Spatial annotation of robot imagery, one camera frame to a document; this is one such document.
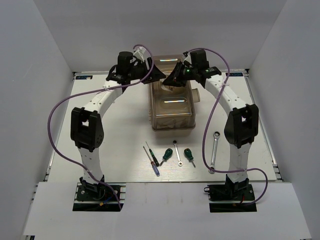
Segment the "beige plastic toolbox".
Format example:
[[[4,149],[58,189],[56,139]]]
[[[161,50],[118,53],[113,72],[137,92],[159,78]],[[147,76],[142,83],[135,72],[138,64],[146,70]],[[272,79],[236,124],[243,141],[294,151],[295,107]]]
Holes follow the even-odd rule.
[[[186,137],[196,127],[195,102],[191,83],[185,87],[163,85],[163,79],[148,84],[149,121],[157,138]]]

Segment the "green stubby screwdriver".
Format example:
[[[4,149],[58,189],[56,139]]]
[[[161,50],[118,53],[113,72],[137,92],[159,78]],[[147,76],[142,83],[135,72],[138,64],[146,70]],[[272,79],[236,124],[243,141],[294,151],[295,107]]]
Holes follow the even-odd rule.
[[[189,148],[186,148],[184,151],[184,156],[188,159],[188,161],[193,165],[194,168],[196,168],[196,165],[194,163],[194,157],[192,155],[192,151]]]
[[[171,158],[172,155],[173,155],[173,150],[171,148],[168,148],[165,151],[165,153],[164,153],[164,155],[162,157],[162,161],[161,161],[161,163],[159,165],[162,166],[163,163],[165,163],[169,158]]]

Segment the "black green precision screwdriver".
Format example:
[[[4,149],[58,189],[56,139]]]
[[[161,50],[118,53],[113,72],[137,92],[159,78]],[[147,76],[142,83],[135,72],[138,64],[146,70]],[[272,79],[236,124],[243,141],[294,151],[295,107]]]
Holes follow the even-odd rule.
[[[160,164],[159,164],[159,162],[158,162],[158,160],[157,160],[157,158],[156,158],[155,154],[153,153],[153,151],[152,151],[152,150],[151,150],[151,148],[149,147],[149,145],[148,145],[147,141],[146,141],[145,143],[146,143],[146,145],[147,145],[147,147],[148,147],[149,153],[150,153],[150,155],[151,155],[151,157],[152,157],[152,159],[153,159],[153,161],[154,161],[155,165],[156,165],[157,167],[159,167],[159,166],[160,166]]]

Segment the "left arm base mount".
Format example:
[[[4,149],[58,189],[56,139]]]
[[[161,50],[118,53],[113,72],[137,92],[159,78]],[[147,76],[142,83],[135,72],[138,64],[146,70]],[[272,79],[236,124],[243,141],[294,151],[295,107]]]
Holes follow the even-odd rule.
[[[124,183],[110,185],[117,198],[109,187],[102,186],[100,193],[90,191],[77,184],[74,201],[73,212],[120,212],[120,206],[123,207],[125,203],[126,185]]]

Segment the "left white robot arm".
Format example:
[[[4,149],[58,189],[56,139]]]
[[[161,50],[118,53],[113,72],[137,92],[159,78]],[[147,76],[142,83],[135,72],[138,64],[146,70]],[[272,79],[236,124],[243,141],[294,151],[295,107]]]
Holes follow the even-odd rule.
[[[139,50],[121,51],[103,85],[91,101],[71,112],[70,137],[79,150],[85,167],[80,183],[85,192],[99,200],[105,196],[106,186],[101,170],[99,148],[104,140],[102,118],[108,108],[120,97],[132,81],[143,84],[159,81],[165,75],[155,66],[153,58],[144,58]]]

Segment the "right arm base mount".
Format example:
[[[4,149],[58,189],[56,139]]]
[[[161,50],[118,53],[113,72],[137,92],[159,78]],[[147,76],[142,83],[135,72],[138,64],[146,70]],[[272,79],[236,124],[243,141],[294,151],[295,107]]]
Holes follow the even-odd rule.
[[[234,193],[226,184],[209,184],[203,191],[208,195],[211,213],[253,213],[257,212],[254,189],[251,184]]]

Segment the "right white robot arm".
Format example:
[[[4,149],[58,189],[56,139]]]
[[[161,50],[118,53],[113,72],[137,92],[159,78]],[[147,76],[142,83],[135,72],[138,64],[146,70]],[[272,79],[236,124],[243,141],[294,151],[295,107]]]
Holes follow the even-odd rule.
[[[227,114],[224,136],[229,143],[229,169],[225,172],[224,194],[236,200],[249,186],[247,174],[249,150],[258,134],[259,109],[255,104],[243,101],[229,86],[231,73],[225,76],[207,60],[206,48],[195,48],[183,53],[184,59],[176,64],[163,84],[184,87],[195,80],[211,93]]]

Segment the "small silver ratchet wrench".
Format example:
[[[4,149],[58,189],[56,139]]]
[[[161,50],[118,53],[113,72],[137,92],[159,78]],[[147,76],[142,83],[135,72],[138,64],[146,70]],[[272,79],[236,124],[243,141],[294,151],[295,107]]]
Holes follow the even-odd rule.
[[[180,157],[180,153],[179,153],[179,150],[178,150],[178,146],[177,146],[177,141],[176,140],[173,141],[173,145],[174,145],[174,149],[175,149],[177,160],[178,160],[178,166],[182,167],[183,163],[181,161],[181,157]]]

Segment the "red blue handle screwdriver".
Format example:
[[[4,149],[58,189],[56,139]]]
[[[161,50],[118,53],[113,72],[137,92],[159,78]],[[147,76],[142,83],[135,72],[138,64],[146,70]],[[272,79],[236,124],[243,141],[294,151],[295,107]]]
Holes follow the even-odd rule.
[[[143,149],[144,149],[144,151],[145,151],[145,153],[146,153],[146,155],[147,155],[147,157],[148,157],[148,159],[149,159],[149,161],[150,161],[150,164],[151,164],[151,166],[152,166],[152,169],[153,169],[155,175],[156,175],[157,177],[159,177],[159,176],[160,176],[160,172],[159,172],[156,164],[155,164],[154,161],[151,159],[151,157],[149,156],[149,154],[148,154],[148,152],[147,152],[147,150],[146,150],[146,148],[145,148],[144,146],[143,146]]]

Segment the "large silver ratchet wrench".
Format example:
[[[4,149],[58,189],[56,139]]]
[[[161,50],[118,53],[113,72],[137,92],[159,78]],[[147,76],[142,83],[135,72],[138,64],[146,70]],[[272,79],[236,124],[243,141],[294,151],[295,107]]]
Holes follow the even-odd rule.
[[[208,170],[208,172],[212,175],[215,173],[212,169],[215,169],[216,155],[217,155],[218,142],[219,142],[220,136],[221,134],[219,131],[215,131],[213,133],[213,137],[214,137],[213,148],[212,148],[212,154],[211,154],[210,169]]]

